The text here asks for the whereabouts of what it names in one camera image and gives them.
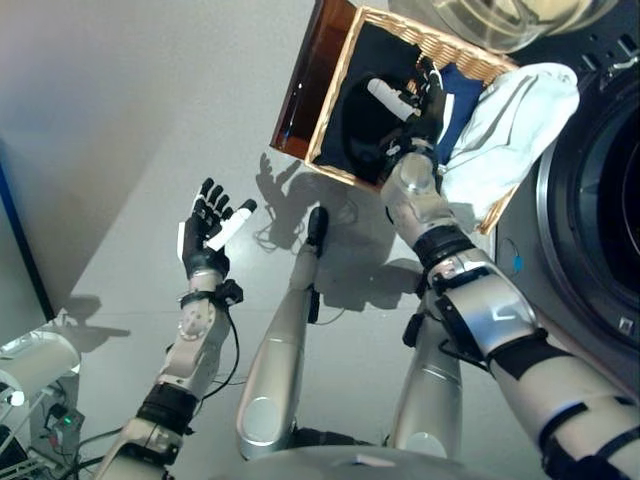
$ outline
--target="white towel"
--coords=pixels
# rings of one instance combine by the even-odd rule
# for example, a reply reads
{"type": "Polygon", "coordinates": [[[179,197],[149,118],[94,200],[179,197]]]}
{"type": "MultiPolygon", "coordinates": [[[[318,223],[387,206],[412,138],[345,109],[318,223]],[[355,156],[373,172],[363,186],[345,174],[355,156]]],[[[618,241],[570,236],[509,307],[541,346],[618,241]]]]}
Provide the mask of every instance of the white towel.
{"type": "Polygon", "coordinates": [[[482,222],[560,134],[578,108],[576,85],[569,67],[540,63],[500,75],[482,93],[442,182],[465,229],[482,222]]]}

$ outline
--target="wicker basket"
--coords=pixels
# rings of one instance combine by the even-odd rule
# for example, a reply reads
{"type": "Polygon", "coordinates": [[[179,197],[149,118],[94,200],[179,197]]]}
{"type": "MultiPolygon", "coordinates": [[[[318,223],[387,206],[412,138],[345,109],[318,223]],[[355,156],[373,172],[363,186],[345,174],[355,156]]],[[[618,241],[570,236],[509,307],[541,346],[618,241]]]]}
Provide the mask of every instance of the wicker basket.
{"type": "MultiPolygon", "coordinates": [[[[381,185],[370,184],[351,173],[335,167],[314,163],[314,160],[320,155],[322,141],[324,140],[327,125],[329,124],[331,112],[338,99],[340,86],[347,75],[349,62],[353,55],[358,35],[365,22],[383,28],[407,43],[417,45],[423,55],[431,58],[438,68],[442,68],[449,63],[455,63],[458,70],[465,76],[482,80],[485,86],[493,82],[496,76],[514,70],[517,67],[508,57],[488,53],[457,37],[427,27],[408,18],[371,7],[359,7],[351,24],[351,28],[347,33],[344,46],[342,47],[342,52],[340,53],[331,83],[329,84],[322,110],[320,111],[318,123],[316,124],[309,149],[304,158],[304,163],[317,172],[328,175],[340,182],[378,192],[381,185]]],[[[482,224],[478,227],[477,230],[479,232],[486,234],[496,225],[515,191],[516,188],[512,188],[509,193],[493,205],[482,224]]]]}

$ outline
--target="black cable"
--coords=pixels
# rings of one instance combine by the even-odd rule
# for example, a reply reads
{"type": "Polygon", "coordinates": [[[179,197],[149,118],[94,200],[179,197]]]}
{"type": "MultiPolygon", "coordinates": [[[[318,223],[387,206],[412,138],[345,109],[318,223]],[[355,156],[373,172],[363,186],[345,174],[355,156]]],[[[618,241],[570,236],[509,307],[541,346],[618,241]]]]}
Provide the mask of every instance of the black cable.
{"type": "Polygon", "coordinates": [[[87,468],[87,467],[90,467],[91,465],[95,465],[96,463],[100,463],[103,458],[104,458],[104,456],[96,457],[96,458],[92,458],[90,460],[87,460],[86,462],[78,463],[78,464],[74,465],[73,467],[71,467],[69,470],[67,470],[64,473],[64,475],[62,475],[58,480],[67,480],[69,477],[71,477],[71,475],[74,475],[74,474],[78,473],[83,468],[87,468]]]}
{"type": "Polygon", "coordinates": [[[235,323],[233,323],[233,319],[231,318],[231,314],[229,313],[228,310],[227,310],[227,317],[229,318],[229,324],[231,325],[231,330],[233,331],[233,340],[234,340],[234,343],[236,345],[236,359],[233,362],[233,368],[231,369],[231,372],[229,372],[229,375],[227,376],[227,379],[224,382],[222,382],[218,387],[216,387],[215,390],[213,390],[212,392],[207,393],[204,397],[202,397],[202,400],[200,402],[200,407],[201,408],[202,408],[202,403],[204,403],[204,401],[207,398],[213,397],[216,393],[218,393],[224,387],[229,385],[229,382],[231,381],[231,379],[233,378],[233,376],[236,373],[236,370],[238,368],[238,363],[240,362],[240,342],[238,341],[238,330],[236,329],[236,325],[235,325],[235,323]]]}
{"type": "Polygon", "coordinates": [[[62,396],[64,397],[64,400],[62,401],[62,404],[66,404],[67,403],[67,391],[64,389],[64,387],[62,386],[62,384],[60,383],[60,380],[56,380],[56,385],[58,386],[58,388],[60,390],[62,390],[62,396]]]}
{"type": "MultiPolygon", "coordinates": [[[[116,428],[114,430],[109,430],[108,432],[99,433],[98,435],[94,435],[93,437],[89,437],[85,440],[82,440],[81,442],[78,442],[78,446],[76,447],[75,452],[73,453],[73,461],[72,461],[73,468],[76,468],[76,466],[79,465],[78,460],[80,459],[80,449],[84,447],[87,443],[95,442],[97,440],[102,440],[103,438],[108,438],[113,435],[117,435],[121,431],[122,431],[122,427],[116,428]]],[[[80,472],[80,470],[82,470],[82,468],[78,468],[74,472],[76,478],[78,478],[78,473],[80,472]]]]}

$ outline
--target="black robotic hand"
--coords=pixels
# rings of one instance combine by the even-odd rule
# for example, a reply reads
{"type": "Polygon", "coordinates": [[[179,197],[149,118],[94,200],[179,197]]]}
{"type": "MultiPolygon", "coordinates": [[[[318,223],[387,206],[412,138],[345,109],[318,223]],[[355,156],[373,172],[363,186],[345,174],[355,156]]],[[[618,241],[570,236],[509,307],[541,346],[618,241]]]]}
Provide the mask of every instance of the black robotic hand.
{"type": "Polygon", "coordinates": [[[421,77],[417,84],[422,115],[407,124],[406,134],[410,138],[424,138],[435,146],[444,128],[447,92],[443,90],[440,72],[430,60],[422,59],[418,73],[421,77]]]}
{"type": "MultiPolygon", "coordinates": [[[[207,246],[208,241],[217,235],[223,235],[225,222],[234,216],[233,209],[227,206],[229,196],[223,195],[222,192],[221,185],[216,185],[211,178],[207,178],[193,201],[191,216],[180,225],[178,254],[184,263],[187,278],[191,278],[193,273],[200,269],[217,270],[223,277],[229,273],[229,259],[224,253],[224,241],[217,242],[221,245],[216,249],[207,246]]],[[[255,210],[255,202],[248,200],[241,209],[249,211],[250,214],[255,210]]]]}

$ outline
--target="robotic hand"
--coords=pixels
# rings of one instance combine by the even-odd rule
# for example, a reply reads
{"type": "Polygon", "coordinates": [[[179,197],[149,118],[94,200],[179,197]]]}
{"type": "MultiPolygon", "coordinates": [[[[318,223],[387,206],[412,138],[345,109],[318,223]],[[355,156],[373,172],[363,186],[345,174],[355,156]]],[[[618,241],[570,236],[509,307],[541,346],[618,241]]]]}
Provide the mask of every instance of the robotic hand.
{"type": "Polygon", "coordinates": [[[228,308],[241,302],[243,293],[233,280],[225,280],[229,259],[224,246],[256,203],[247,200],[234,212],[222,191],[205,180],[190,217],[178,228],[178,257],[189,280],[189,293],[180,300],[178,335],[151,392],[102,460],[97,479],[168,478],[165,466],[175,461],[198,404],[211,395],[206,389],[218,371],[230,328],[237,347],[228,308]]]}
{"type": "MultiPolygon", "coordinates": [[[[425,269],[428,315],[444,327],[458,358],[495,377],[550,477],[639,478],[638,407],[582,359],[547,343],[522,293],[474,247],[436,191],[437,132],[413,132],[418,136],[394,152],[381,197],[425,269]]],[[[392,444],[402,443],[396,434],[392,444]]]]}

